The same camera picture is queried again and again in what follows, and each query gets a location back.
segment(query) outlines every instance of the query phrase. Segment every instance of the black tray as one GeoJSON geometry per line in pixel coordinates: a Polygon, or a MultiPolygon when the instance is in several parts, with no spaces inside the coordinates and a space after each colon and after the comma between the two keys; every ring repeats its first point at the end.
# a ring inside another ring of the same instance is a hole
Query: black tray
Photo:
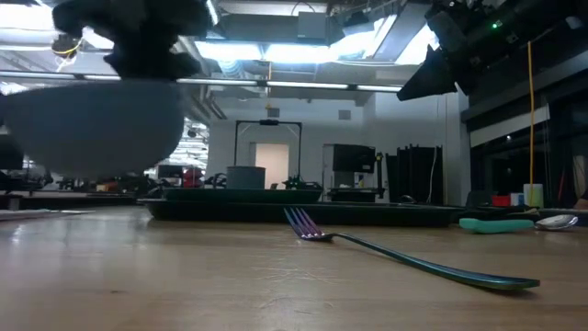
{"type": "Polygon", "coordinates": [[[462,208],[374,203],[227,203],[139,200],[156,220],[288,223],[284,208],[300,207],[318,224],[446,227],[462,208]]]}
{"type": "Polygon", "coordinates": [[[320,190],[306,189],[205,189],[166,188],[164,199],[173,201],[223,203],[313,203],[321,196],[320,190]]]}

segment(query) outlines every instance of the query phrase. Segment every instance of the table surface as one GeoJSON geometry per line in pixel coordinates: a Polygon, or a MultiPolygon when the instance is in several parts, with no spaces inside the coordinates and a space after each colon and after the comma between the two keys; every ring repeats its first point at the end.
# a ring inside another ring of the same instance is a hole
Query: table surface
{"type": "Polygon", "coordinates": [[[166,223],[142,208],[0,223],[0,329],[588,329],[588,231],[328,227],[456,268],[537,278],[502,294],[286,224],[166,223]]]}

